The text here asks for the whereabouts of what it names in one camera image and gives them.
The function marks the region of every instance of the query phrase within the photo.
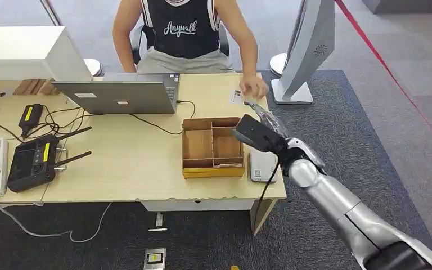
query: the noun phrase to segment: white cable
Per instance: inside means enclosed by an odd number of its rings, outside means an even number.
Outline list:
[[[9,213],[6,209],[2,208],[1,204],[0,204],[0,211],[2,211],[4,214],[6,214],[6,215],[8,215],[10,218],[12,218],[12,220],[13,220],[14,222],[16,222],[17,225],[19,225],[19,227],[21,227],[21,229],[22,229],[25,233],[27,233],[27,234],[29,234],[29,235],[36,236],[36,237],[53,237],[53,236],[62,236],[62,235],[65,235],[65,234],[67,234],[67,233],[70,233],[70,240],[71,240],[72,242],[74,242],[74,243],[84,243],[84,242],[90,241],[90,240],[93,239],[95,236],[97,236],[98,232],[100,231],[100,226],[102,225],[102,220],[104,219],[105,213],[107,213],[107,210],[109,209],[110,205],[111,205],[111,202],[107,205],[107,208],[105,208],[105,211],[103,211],[102,217],[100,218],[100,221],[99,221],[99,223],[98,223],[98,229],[97,229],[97,231],[95,232],[95,234],[94,234],[92,237],[90,237],[90,238],[88,238],[88,239],[85,239],[85,240],[74,240],[74,239],[72,238],[72,233],[73,233],[73,231],[66,231],[66,232],[63,232],[63,233],[53,233],[53,234],[50,234],[50,235],[40,235],[40,234],[38,234],[38,233],[31,232],[31,231],[29,231],[28,229],[26,229],[26,228],[24,227],[24,225],[23,225],[23,224],[22,224],[22,223],[21,223],[21,222],[20,222],[20,221],[19,221],[19,220],[14,216],[14,215],[12,215],[11,213]]]
[[[90,237],[88,239],[85,239],[85,240],[74,240],[72,238],[72,232],[73,231],[70,231],[70,239],[72,240],[72,242],[74,242],[74,243],[84,243],[84,242],[92,240],[95,236],[97,236],[98,232],[100,231],[100,225],[102,225],[102,220],[104,219],[105,213],[107,213],[107,210],[109,209],[110,205],[111,205],[111,202],[107,205],[107,208],[105,208],[105,211],[103,211],[102,217],[100,218],[100,221],[98,222],[98,229],[95,232],[95,234],[92,235],[92,237]]]

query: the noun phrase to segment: grey shorts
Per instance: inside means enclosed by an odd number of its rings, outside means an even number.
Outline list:
[[[143,73],[230,73],[229,57],[218,49],[197,58],[179,58],[151,47],[137,65],[137,72]]]

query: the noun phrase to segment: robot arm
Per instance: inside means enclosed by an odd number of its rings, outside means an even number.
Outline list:
[[[288,153],[300,157],[286,159],[284,174],[307,194],[362,269],[432,269],[432,251],[424,244],[388,224],[327,175],[323,162],[303,141],[291,138],[287,145]]]
[[[302,140],[287,138],[286,129],[270,112],[256,112],[263,114],[261,121],[266,125],[245,115],[234,135],[259,151],[278,155],[283,174],[307,194],[360,268],[432,269],[430,249],[381,219],[337,179],[327,175],[317,153]],[[272,123],[266,121],[268,115]]]

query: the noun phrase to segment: grey carpet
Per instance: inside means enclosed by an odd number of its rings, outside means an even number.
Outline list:
[[[269,81],[270,73],[264,73]],[[294,136],[317,150],[328,171],[388,222],[432,248],[432,238],[342,71],[318,71],[314,104],[270,108]],[[334,231],[292,183],[262,232],[250,235],[248,211],[175,212],[169,232],[146,232],[139,203],[115,203],[100,234],[85,244],[67,237],[35,238],[0,213],[0,269],[142,269],[145,248],[166,247],[168,269],[358,269]],[[105,204],[10,207],[30,229],[93,234]]]

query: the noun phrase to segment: laptop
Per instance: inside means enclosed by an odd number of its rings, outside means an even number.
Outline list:
[[[103,81],[52,82],[91,114],[174,114],[178,73],[114,73]]]

